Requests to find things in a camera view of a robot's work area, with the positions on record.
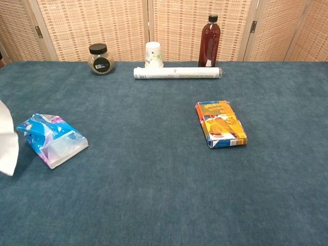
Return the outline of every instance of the white roll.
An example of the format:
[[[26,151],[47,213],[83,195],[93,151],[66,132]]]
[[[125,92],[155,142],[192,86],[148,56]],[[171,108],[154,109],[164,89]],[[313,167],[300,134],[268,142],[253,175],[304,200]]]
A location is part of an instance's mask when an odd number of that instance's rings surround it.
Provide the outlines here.
[[[222,68],[135,68],[134,78],[221,78]]]

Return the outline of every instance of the black bottle cap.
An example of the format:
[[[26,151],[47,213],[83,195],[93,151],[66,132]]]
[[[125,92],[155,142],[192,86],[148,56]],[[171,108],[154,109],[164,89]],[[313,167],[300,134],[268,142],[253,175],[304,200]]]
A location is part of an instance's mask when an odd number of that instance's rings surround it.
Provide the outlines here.
[[[210,14],[209,22],[217,22],[217,14]]]
[[[106,44],[93,44],[89,46],[89,51],[93,55],[100,55],[107,52],[107,45]]]

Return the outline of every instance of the white cup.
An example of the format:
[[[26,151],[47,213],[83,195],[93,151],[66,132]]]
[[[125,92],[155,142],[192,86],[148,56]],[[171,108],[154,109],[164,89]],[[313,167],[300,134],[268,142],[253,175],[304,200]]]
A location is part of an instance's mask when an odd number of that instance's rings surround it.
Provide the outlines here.
[[[162,53],[159,42],[146,43],[145,68],[162,68]]]

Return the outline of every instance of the bottle label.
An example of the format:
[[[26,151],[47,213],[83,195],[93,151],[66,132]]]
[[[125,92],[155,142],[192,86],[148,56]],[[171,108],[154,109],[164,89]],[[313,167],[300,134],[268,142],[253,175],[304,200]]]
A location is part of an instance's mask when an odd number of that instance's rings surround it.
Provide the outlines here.
[[[100,73],[107,72],[111,67],[111,64],[106,58],[100,57],[97,58],[93,63],[94,69]]]

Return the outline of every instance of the table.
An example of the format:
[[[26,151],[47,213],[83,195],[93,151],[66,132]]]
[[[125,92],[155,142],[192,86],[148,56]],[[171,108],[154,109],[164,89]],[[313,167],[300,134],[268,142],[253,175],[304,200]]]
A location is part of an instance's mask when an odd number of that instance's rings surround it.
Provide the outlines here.
[[[327,244],[328,63],[217,65],[222,79],[135,80],[141,62],[1,69],[15,126],[59,115],[90,146],[50,170],[18,133],[0,245]],[[231,103],[247,146],[207,146],[194,109],[207,100]]]

